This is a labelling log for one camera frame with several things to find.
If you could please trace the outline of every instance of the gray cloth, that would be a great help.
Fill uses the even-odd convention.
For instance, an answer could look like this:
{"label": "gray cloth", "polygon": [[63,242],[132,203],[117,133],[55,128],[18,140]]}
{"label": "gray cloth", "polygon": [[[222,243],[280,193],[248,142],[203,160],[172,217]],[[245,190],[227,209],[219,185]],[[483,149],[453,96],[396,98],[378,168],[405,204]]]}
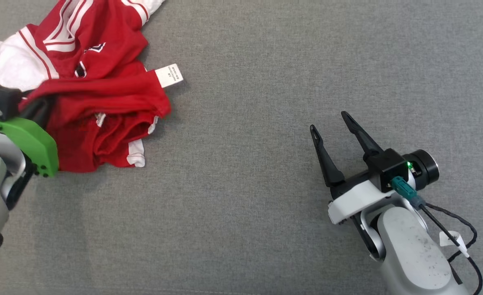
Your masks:
{"label": "gray cloth", "polygon": [[[0,40],[53,5],[0,0]],[[355,228],[327,216],[309,125],[346,176],[365,169],[342,110],[384,148],[434,155],[422,196],[478,229],[483,271],[483,4],[168,0],[144,34],[146,67],[185,78],[146,166],[33,179],[3,230],[0,294],[387,294]]]}

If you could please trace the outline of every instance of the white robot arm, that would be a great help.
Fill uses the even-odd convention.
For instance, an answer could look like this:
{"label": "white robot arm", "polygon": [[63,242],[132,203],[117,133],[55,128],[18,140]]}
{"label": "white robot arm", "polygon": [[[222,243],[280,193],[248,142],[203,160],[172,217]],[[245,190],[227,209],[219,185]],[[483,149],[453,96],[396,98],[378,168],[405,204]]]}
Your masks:
{"label": "white robot arm", "polygon": [[[469,295],[427,233],[427,224],[418,211],[422,209],[432,216],[424,207],[425,201],[419,196],[407,199],[397,193],[405,194],[403,190],[393,187],[397,182],[392,181],[396,179],[415,193],[435,182],[439,177],[436,161],[423,150],[404,156],[393,149],[384,151],[347,112],[341,115],[365,152],[363,160],[368,170],[345,179],[325,150],[316,127],[311,125],[325,184],[331,188],[333,200],[328,209],[331,222],[352,220],[371,258],[380,263],[380,273],[391,294]],[[477,295],[482,286],[481,274],[472,259],[470,262],[480,280]]]}

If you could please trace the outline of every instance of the white cable tag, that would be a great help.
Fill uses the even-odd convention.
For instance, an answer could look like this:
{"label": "white cable tag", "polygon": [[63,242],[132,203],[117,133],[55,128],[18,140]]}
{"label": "white cable tag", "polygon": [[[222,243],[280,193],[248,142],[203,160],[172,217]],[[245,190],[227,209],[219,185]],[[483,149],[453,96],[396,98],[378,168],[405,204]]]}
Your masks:
{"label": "white cable tag", "polygon": [[176,64],[157,69],[156,75],[162,88],[183,81],[183,76]]}
{"label": "white cable tag", "polygon": [[[449,233],[456,239],[456,241],[460,244],[460,247],[458,249],[466,256],[469,257],[469,254],[467,253],[467,247],[465,246],[464,239],[462,239],[462,235],[460,235],[459,232],[449,230]],[[440,231],[440,246],[456,246],[454,245],[453,241],[447,237],[447,235],[443,232]]]}

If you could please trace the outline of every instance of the red jersey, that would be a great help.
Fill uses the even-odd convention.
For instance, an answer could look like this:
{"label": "red jersey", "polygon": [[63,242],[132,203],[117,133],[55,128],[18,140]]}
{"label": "red jersey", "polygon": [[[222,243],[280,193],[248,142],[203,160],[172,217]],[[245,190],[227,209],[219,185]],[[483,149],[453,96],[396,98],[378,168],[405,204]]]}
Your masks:
{"label": "red jersey", "polygon": [[161,2],[60,0],[40,25],[0,43],[0,84],[39,85],[21,108],[58,95],[47,132],[56,140],[60,170],[144,166],[141,138],[170,112],[155,71],[137,60],[147,45],[140,29]]}

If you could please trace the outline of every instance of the white sleeve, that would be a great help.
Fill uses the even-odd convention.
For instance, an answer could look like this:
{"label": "white sleeve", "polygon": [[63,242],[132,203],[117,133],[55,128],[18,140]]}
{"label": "white sleeve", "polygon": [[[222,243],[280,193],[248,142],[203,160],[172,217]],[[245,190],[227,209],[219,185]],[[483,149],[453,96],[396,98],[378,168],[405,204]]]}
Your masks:
{"label": "white sleeve", "polygon": [[0,84],[22,91],[35,89],[47,79],[59,75],[52,62],[35,45],[28,28],[24,27],[0,42]]}
{"label": "white sleeve", "polygon": [[164,1],[165,0],[121,0],[123,4],[133,7],[138,12],[143,25],[148,21],[150,15],[157,11],[157,8],[159,8]]}

